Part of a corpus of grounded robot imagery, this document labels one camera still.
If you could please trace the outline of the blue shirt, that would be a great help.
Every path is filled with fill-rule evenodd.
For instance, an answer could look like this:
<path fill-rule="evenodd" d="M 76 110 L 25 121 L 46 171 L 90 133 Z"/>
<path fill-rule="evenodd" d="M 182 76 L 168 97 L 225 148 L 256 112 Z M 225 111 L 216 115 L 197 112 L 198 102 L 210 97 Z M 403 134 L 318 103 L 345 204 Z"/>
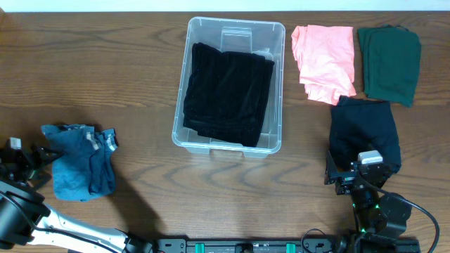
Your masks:
<path fill-rule="evenodd" d="M 114 129 L 47 124 L 41 131 L 51 149 L 62 154 L 52 163 L 53 191 L 59 200 L 87 202 L 115 191 L 111 157 L 118 145 Z"/>

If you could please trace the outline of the dark green garment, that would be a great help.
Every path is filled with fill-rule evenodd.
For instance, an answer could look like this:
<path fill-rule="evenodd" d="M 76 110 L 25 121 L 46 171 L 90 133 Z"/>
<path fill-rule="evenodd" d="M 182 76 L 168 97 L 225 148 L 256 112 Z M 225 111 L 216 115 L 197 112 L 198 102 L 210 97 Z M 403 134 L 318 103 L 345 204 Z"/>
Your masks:
<path fill-rule="evenodd" d="M 400 25 L 363 27 L 357 34 L 366 96 L 412 107 L 420 75 L 418 35 Z"/>

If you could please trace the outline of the black velvet garment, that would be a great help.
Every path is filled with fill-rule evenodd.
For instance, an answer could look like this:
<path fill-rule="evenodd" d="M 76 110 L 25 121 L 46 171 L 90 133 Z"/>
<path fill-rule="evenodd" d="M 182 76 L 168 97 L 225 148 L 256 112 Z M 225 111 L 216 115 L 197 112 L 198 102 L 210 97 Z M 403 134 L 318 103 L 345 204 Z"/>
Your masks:
<path fill-rule="evenodd" d="M 183 125 L 199 136 L 256 147 L 275 62 L 255 53 L 192 46 Z"/>

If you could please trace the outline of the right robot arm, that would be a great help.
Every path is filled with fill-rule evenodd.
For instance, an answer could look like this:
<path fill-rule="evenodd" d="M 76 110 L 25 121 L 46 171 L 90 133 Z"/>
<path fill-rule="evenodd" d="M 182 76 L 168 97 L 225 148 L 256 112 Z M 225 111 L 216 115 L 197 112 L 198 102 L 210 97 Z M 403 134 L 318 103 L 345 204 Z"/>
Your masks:
<path fill-rule="evenodd" d="M 395 240 L 406 231 L 411 206 L 396 193 L 379 195 L 391 175 L 391 166 L 377 150 L 359 153 L 344 169 L 337 166 L 331 153 L 326 155 L 324 183 L 333 184 L 337 195 L 351 197 L 356 229 Z"/>

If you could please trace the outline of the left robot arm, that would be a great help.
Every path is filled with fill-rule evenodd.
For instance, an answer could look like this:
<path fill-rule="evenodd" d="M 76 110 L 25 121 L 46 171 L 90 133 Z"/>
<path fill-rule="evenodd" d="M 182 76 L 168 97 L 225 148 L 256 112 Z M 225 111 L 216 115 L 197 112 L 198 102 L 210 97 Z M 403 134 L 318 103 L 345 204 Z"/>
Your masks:
<path fill-rule="evenodd" d="M 1 248 L 53 245 L 69 252 L 155 252 L 155 243 L 115 228 L 100 228 L 44 204 L 29 180 L 62 154 L 48 148 L 1 149 Z"/>

